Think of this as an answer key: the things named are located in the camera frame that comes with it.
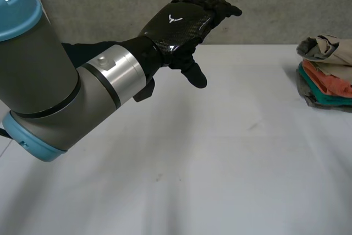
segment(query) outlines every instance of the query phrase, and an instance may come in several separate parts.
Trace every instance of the teal cloth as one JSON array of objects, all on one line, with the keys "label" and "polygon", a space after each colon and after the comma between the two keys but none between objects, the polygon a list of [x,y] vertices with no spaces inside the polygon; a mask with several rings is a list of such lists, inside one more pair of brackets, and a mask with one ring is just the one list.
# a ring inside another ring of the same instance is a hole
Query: teal cloth
[{"label": "teal cloth", "polygon": [[317,102],[326,106],[352,106],[352,99],[341,96],[327,96],[313,83],[310,77],[303,70],[302,63],[298,66],[298,71],[312,90]]}]

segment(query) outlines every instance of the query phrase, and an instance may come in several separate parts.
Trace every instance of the black band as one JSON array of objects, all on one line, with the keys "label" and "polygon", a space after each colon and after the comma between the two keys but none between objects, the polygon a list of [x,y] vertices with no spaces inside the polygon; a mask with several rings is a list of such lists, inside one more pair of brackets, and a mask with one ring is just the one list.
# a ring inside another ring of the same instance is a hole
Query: black band
[{"label": "black band", "polygon": [[68,104],[70,104],[75,97],[78,95],[79,90],[81,89],[81,79],[78,75],[78,80],[77,80],[77,84],[75,86],[75,88],[73,89],[73,91],[71,92],[71,94],[69,94],[63,101],[61,101],[59,104],[48,108],[47,110],[43,110],[40,112],[36,112],[36,113],[30,113],[30,114],[23,114],[23,113],[18,113],[15,112],[17,114],[17,116],[21,117],[21,118],[43,118],[43,117],[47,117],[49,115],[52,115],[60,110],[62,110],[63,108],[67,107]]},{"label": "black band", "polygon": [[105,78],[105,76],[101,72],[99,72],[97,68],[95,68],[89,63],[83,64],[82,67],[90,71],[91,74],[93,74],[101,82],[101,84],[105,87],[105,89],[108,91],[109,95],[111,96],[112,100],[114,101],[116,109],[118,109],[121,106],[120,98],[116,93],[115,89],[113,88],[113,86],[110,84],[110,82]]}]

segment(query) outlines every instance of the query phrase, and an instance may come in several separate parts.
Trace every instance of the silver metal ring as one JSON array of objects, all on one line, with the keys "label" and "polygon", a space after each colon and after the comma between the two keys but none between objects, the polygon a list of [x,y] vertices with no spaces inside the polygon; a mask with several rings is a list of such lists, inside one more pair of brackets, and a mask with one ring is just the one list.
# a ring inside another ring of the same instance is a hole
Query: silver metal ring
[{"label": "silver metal ring", "polygon": [[114,45],[88,62],[113,86],[121,105],[146,86],[146,77],[137,59],[124,47]]}]

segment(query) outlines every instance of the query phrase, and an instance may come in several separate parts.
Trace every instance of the orange cloth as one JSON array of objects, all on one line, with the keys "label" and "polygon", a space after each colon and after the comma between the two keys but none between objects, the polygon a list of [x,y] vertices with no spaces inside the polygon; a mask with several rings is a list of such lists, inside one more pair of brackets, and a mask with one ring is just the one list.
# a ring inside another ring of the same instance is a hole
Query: orange cloth
[{"label": "orange cloth", "polygon": [[303,60],[302,66],[304,72],[312,79],[323,94],[352,98],[352,87],[348,81],[333,75],[325,75],[323,72],[317,70],[307,59]]}]

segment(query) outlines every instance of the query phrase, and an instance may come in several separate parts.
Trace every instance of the black cable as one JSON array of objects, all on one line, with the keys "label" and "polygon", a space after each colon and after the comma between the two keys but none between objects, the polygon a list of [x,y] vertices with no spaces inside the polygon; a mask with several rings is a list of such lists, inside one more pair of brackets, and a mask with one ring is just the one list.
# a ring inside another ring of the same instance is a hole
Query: black cable
[{"label": "black cable", "polygon": [[0,136],[12,139],[12,137],[4,129],[0,129]]}]

